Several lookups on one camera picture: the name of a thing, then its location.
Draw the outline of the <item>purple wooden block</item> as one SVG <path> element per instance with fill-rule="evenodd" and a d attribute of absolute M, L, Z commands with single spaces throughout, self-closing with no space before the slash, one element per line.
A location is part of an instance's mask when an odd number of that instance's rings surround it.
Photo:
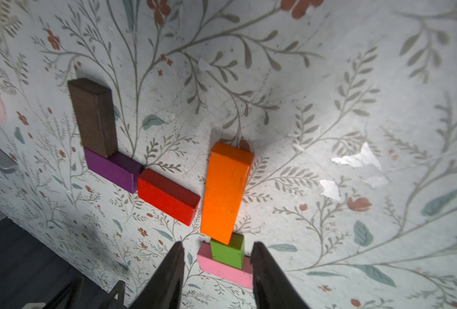
<path fill-rule="evenodd" d="M 91 171 L 129 193 L 137 192 L 138 177 L 143 171 L 141 163 L 118 151 L 108 158 L 102 157 L 87 148 L 84 148 L 84 153 L 87 166 Z"/>

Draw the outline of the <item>green wooden block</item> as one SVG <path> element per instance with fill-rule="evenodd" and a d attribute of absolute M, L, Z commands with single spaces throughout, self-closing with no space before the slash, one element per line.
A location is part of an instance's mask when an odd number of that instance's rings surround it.
<path fill-rule="evenodd" d="M 242 269 L 245 260 L 245 237 L 233 233 L 228 245 L 211 239 L 210 248 L 213 260 L 236 269 Z"/>

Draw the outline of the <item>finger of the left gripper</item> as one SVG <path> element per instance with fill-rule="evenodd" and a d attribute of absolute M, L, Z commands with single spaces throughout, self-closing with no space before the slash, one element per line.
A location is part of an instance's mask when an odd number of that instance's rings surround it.
<path fill-rule="evenodd" d="M 117 282 L 108 296 L 101 302 L 99 309 L 124 309 L 126 283 Z"/>
<path fill-rule="evenodd" d="M 65 309 L 76 308 L 84 285 L 84 278 L 76 276 L 50 300 L 43 309 L 56 309 L 62 306 Z"/>

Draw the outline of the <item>orange wooden block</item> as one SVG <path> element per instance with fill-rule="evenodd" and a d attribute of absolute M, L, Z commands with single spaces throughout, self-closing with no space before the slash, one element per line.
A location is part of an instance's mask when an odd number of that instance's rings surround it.
<path fill-rule="evenodd" d="M 204 235 L 230 243 L 253 161 L 253 153 L 222 142 L 210 150 L 201 220 Z"/>

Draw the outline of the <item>red wooden block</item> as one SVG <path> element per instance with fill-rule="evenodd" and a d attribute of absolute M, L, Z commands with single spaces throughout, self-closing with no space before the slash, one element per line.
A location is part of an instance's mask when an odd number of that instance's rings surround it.
<path fill-rule="evenodd" d="M 201 199 L 199 195 L 151 169 L 139 175 L 138 195 L 186 226 L 191 225 Z"/>

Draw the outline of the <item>brown wooden block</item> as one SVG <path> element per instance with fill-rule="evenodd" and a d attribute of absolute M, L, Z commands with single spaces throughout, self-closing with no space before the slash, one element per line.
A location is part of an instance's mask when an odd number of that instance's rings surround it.
<path fill-rule="evenodd" d="M 87 78 L 67 82 L 83 147 L 108 158 L 118 150 L 110 88 Z"/>

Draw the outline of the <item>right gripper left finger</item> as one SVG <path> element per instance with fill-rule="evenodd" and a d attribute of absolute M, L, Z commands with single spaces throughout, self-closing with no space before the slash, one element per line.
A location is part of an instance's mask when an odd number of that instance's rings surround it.
<path fill-rule="evenodd" d="M 180 308 L 184 268 L 185 251 L 182 242 L 175 242 L 129 308 Z"/>

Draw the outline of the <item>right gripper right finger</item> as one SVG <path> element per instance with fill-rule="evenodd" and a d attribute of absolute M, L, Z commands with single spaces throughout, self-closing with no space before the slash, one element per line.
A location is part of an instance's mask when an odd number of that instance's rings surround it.
<path fill-rule="evenodd" d="M 262 242 L 254 243 L 250 260 L 257 308 L 309 309 Z"/>

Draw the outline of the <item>pink wooden block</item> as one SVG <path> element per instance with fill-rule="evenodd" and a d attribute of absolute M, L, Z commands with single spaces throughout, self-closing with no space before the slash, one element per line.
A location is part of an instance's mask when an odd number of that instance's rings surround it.
<path fill-rule="evenodd" d="M 253 289 L 253 266 L 248 256 L 245 256 L 242 269 L 236 269 L 215 261 L 210 245 L 203 242 L 197 253 L 197 261 L 202 271 L 242 287 Z"/>

